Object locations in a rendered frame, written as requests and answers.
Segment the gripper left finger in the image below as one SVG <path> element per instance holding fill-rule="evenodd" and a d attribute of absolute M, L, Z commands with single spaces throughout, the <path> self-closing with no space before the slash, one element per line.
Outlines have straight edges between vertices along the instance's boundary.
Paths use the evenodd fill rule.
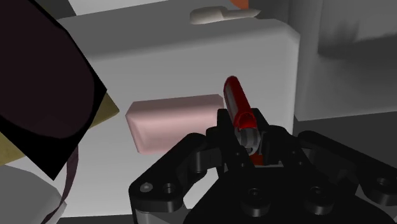
<path fill-rule="evenodd" d="M 227 166 L 236 171 L 249 166 L 226 109 L 217 112 L 217 126 L 207 134 L 190 133 L 129 186 L 132 210 L 172 213 L 184 204 L 190 188 L 208 169 Z"/>

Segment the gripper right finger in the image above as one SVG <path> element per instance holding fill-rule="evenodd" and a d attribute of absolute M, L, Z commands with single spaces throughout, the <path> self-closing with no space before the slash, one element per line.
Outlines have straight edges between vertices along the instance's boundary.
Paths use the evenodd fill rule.
<path fill-rule="evenodd" d="M 311 130 L 293 136 L 283 127 L 268 124 L 257 108 L 253 114 L 262 134 L 263 164 L 316 169 L 349 193 L 360 186 L 371 201 L 397 206 L 397 168 Z"/>

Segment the red pen with grey tip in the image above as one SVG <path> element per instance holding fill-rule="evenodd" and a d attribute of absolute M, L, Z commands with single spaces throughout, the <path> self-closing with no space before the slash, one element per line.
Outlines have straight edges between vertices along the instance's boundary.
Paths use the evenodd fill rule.
<path fill-rule="evenodd" d="M 253 110 L 236 76 L 229 76 L 223 87 L 223 95 L 235 136 L 255 166 L 264 165 L 260 153 L 261 135 Z"/>

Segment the pink rounded block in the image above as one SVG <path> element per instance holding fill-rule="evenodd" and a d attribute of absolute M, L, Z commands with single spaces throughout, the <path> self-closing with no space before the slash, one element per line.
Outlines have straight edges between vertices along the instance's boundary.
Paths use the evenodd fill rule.
<path fill-rule="evenodd" d="M 205 134 L 224 108 L 218 94 L 133 102 L 125 114 L 137 151 L 165 153 L 185 135 Z"/>

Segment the white rounded furniture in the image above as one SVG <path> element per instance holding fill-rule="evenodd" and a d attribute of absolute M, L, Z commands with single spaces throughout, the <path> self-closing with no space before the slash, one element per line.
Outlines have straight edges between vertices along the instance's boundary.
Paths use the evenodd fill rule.
<path fill-rule="evenodd" d="M 90 56 L 81 32 L 71 35 L 107 89 L 118 113 L 87 130 L 78 145 L 79 161 L 62 216 L 122 214 L 127 187 L 163 153 L 140 154 L 125 114 L 136 101 L 218 94 L 236 76 L 251 106 L 268 122 L 293 129 L 299 35 L 275 19 L 242 18 L 192 25 L 188 15 L 140 16 L 91 28 L 91 40 L 105 35 L 131 44 L 123 53 Z"/>

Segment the grey rounded block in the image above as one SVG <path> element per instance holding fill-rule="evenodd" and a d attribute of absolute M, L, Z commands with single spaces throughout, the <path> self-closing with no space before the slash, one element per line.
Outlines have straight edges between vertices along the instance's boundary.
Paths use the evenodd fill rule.
<path fill-rule="evenodd" d="M 37 175 L 0 166 L 0 224 L 57 224 L 67 204 Z"/>

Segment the white flat elongated tool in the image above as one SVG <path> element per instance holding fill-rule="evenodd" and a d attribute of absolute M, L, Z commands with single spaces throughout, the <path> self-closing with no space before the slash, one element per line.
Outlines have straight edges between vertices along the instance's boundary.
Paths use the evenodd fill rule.
<path fill-rule="evenodd" d="M 227 20 L 254 18 L 261 11 L 256 9 L 229 10 L 224 6 L 197 8 L 190 12 L 192 25 L 210 24 Z"/>

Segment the orange thing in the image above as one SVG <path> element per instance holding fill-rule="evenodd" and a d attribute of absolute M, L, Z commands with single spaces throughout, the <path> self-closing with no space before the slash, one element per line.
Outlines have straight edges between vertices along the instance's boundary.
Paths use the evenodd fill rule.
<path fill-rule="evenodd" d="M 249 9 L 249 0 L 230 0 L 230 2 L 239 9 Z"/>

